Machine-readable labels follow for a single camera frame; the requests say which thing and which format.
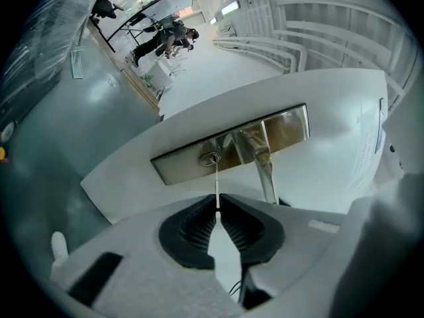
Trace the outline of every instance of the ceiling light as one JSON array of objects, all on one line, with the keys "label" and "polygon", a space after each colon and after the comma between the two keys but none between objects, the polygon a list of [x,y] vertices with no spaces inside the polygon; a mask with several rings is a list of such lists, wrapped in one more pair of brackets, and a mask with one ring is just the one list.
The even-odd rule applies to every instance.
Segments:
[{"label": "ceiling light", "polygon": [[234,1],[233,3],[230,3],[228,6],[221,9],[221,12],[223,15],[226,15],[232,11],[235,11],[236,9],[240,8],[240,3],[238,1]]}]

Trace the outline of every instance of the black cable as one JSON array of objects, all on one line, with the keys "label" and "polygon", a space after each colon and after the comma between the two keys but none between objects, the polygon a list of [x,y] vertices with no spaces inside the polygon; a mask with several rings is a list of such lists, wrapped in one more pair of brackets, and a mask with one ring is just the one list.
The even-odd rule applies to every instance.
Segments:
[{"label": "black cable", "polygon": [[231,288],[231,290],[228,291],[228,294],[231,294],[231,291],[234,290],[234,288],[241,282],[241,280],[239,280],[237,283],[234,284],[234,286]]},{"label": "black cable", "polygon": [[240,287],[241,286],[239,286],[237,289],[235,289],[234,292],[230,296],[233,296],[234,293],[236,293],[237,291],[239,291],[240,290]]}]

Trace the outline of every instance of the pants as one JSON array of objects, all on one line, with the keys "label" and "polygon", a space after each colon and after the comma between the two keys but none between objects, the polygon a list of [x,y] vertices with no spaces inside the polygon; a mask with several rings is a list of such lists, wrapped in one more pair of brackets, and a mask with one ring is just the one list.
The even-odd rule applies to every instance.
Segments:
[{"label": "pants", "polygon": [[138,59],[140,59],[142,56],[145,56],[146,54],[153,52],[161,44],[162,43],[160,42],[160,32],[157,32],[151,40],[137,46],[134,49],[135,60],[138,61]]}]

